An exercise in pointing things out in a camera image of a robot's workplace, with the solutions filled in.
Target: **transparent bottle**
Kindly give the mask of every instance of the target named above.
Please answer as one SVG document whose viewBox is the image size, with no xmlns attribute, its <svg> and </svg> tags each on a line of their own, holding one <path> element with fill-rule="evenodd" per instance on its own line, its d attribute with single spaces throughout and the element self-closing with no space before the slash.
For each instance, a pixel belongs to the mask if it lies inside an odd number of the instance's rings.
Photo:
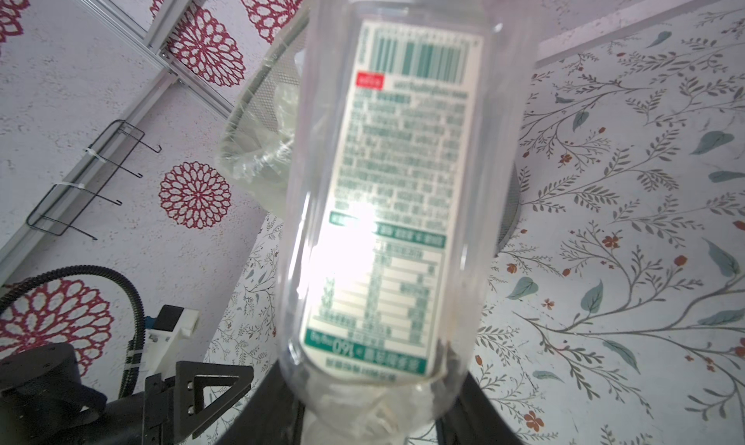
<svg viewBox="0 0 745 445">
<path fill-rule="evenodd" d="M 538 24 L 532 0 L 314 0 L 278 269 L 279 361 L 360 440 L 467 373 Z"/>
</svg>

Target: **black hook rack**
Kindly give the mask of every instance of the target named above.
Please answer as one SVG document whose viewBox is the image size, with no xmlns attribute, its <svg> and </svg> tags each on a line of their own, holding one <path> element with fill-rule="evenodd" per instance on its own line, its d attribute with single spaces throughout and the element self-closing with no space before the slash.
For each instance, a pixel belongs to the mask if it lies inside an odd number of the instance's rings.
<svg viewBox="0 0 745 445">
<path fill-rule="evenodd" d="M 156 154 L 163 150 L 160 144 L 155 149 L 143 142 L 143 137 L 142 130 L 125 120 L 111 122 L 84 149 L 88 161 L 78 171 L 71 172 L 68 178 L 52 186 L 26 217 L 26 225 L 55 236 L 61 236 L 71 228 L 98 240 L 94 235 L 73 226 L 73 223 L 94 198 L 104 199 L 117 206 L 122 205 L 118 199 L 107 198 L 100 191 L 119 170 L 142 178 L 141 173 L 135 173 L 122 164 L 138 145 L 143 145 Z"/>
</svg>

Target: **red rectangle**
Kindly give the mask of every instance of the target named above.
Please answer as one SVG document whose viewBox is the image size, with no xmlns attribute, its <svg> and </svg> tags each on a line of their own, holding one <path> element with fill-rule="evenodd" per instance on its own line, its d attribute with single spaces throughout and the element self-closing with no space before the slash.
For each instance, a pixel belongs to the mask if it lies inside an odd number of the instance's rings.
<svg viewBox="0 0 745 445">
<path fill-rule="evenodd" d="M 371 90 L 383 89 L 383 83 L 385 82 L 385 75 L 381 73 L 369 73 L 369 72 L 358 72 L 357 73 L 357 87 L 366 87 Z"/>
</svg>

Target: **bottle label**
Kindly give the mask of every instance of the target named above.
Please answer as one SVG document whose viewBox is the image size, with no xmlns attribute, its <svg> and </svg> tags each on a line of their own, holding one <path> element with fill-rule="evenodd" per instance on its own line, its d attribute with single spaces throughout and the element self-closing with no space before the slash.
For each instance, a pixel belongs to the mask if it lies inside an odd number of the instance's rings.
<svg viewBox="0 0 745 445">
<path fill-rule="evenodd" d="M 364 21 L 301 326 L 340 379 L 433 375 L 483 39 Z"/>
</svg>

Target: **green barcode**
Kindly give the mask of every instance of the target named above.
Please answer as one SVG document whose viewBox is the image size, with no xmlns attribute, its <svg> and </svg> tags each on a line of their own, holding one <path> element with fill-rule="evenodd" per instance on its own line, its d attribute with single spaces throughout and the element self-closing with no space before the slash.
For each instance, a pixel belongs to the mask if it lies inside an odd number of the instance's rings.
<svg viewBox="0 0 745 445">
<path fill-rule="evenodd" d="M 376 36 L 372 45 L 371 72 L 463 83 L 469 50 L 466 43 L 441 46 Z"/>
</svg>

